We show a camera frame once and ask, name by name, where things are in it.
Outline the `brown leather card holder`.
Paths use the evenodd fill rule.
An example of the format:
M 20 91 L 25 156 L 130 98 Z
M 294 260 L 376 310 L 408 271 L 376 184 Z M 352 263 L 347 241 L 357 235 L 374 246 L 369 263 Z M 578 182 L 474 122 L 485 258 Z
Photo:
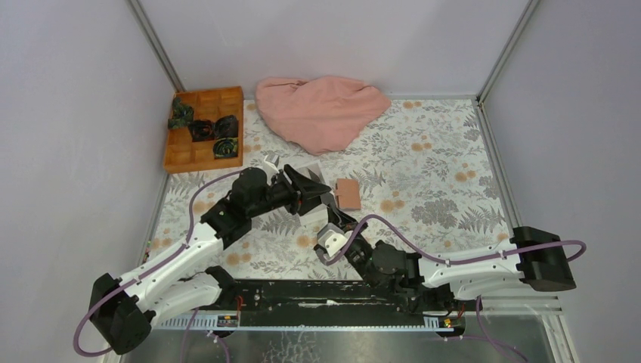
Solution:
M 361 195 L 358 180 L 338 178 L 335 187 L 336 204 L 343 210 L 360 210 Z

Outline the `white translucent card box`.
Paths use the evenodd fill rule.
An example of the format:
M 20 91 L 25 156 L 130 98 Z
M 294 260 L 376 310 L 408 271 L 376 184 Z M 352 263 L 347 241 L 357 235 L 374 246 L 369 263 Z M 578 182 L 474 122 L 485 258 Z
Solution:
M 296 170 L 303 175 L 309 177 L 315 182 L 319 182 L 324 185 L 328 185 L 327 181 L 324 178 L 323 168 L 320 162 L 314 161 L 306 164 L 302 164 L 296 168 Z M 330 191 L 328 194 L 320 196 L 320 204 L 315 208 L 311 209 L 309 212 L 299 217 L 299 221 L 302 227 L 313 227 L 318 225 L 327 224 L 328 215 L 327 215 L 327 206 L 333 202 L 333 192 Z

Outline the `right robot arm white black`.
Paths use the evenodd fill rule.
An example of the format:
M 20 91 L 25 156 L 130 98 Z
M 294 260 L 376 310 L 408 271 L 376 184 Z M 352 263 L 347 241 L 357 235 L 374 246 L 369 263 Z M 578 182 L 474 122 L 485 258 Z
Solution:
M 317 233 L 314 246 L 324 265 L 344 258 L 369 287 L 408 299 L 433 293 L 436 306 L 446 312 L 485 293 L 522 285 L 537 292 L 573 290 L 576 283 L 569 263 L 587 250 L 583 241 L 561 240 L 556 234 L 522 226 L 495 245 L 430 255 L 381 216 L 371 214 L 357 222 L 335 207 L 329 207 L 327 214 L 328 223 Z M 371 219 L 383 223 L 410 250 L 381 240 L 370 244 L 362 232 Z

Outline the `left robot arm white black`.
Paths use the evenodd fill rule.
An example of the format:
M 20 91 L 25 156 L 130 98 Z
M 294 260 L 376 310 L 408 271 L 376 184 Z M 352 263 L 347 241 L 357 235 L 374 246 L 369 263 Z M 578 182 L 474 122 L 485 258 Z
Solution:
M 107 349 L 98 355 L 124 355 L 138 347 L 158 324 L 183 312 L 208 305 L 218 311 L 230 308 L 235 292 L 223 283 L 228 277 L 225 270 L 206 272 L 187 281 L 180 277 L 241 239 L 251 230 L 253 218 L 279 208 L 303 216 L 332 191 L 290 165 L 273 175 L 255 167 L 231 175 L 234 181 L 223 198 L 199 220 L 189 215 L 184 242 L 117 278 L 106 273 L 93 283 L 88 312 L 73 338 L 79 355 L 93 355 L 79 345 L 87 322 L 107 342 Z

